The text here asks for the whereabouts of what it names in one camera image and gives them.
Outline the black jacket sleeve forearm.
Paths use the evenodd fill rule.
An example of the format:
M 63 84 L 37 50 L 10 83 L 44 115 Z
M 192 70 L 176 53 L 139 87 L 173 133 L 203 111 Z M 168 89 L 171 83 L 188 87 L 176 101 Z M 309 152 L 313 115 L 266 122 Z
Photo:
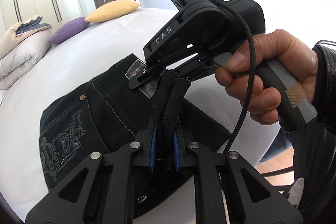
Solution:
M 298 211 L 303 223 L 335 223 L 335 43 L 321 40 L 313 98 L 317 118 L 289 134 L 294 176 L 303 179 Z

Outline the person's right hand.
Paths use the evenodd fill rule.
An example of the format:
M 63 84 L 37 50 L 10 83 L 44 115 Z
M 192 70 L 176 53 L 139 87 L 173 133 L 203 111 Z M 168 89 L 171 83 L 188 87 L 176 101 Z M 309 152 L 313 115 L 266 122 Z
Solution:
M 276 57 L 302 85 L 309 101 L 314 98 L 318 71 L 318 57 L 315 51 L 285 30 L 277 29 L 270 34 L 253 37 L 256 64 Z M 217 82 L 225 87 L 229 96 L 245 102 L 248 76 L 236 78 L 237 73 L 249 70 L 249 45 L 244 44 L 227 61 L 226 67 L 215 71 Z M 281 94 L 276 88 L 265 88 L 260 77 L 256 76 L 248 111 L 250 117 L 262 124 L 271 125 L 279 120 L 277 107 Z

